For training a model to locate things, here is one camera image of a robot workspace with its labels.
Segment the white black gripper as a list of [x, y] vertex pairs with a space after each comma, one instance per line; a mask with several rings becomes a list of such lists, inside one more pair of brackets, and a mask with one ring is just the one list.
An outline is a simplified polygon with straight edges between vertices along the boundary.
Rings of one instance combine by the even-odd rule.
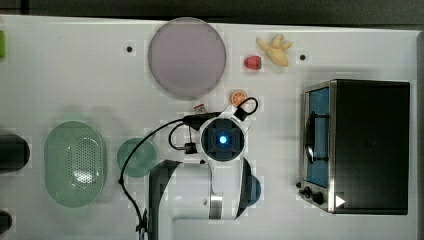
[[242, 107], [227, 106], [214, 120], [213, 128], [217, 132], [246, 134], [252, 125], [252, 120]]

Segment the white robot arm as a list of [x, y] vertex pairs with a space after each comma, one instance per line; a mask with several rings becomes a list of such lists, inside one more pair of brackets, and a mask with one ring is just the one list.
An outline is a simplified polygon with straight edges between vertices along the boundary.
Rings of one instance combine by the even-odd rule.
[[197, 132], [197, 159], [164, 160], [150, 171], [148, 240], [174, 240], [174, 222], [180, 219], [235, 220], [250, 202], [249, 113], [230, 105], [221, 112], [185, 116], [182, 123]]

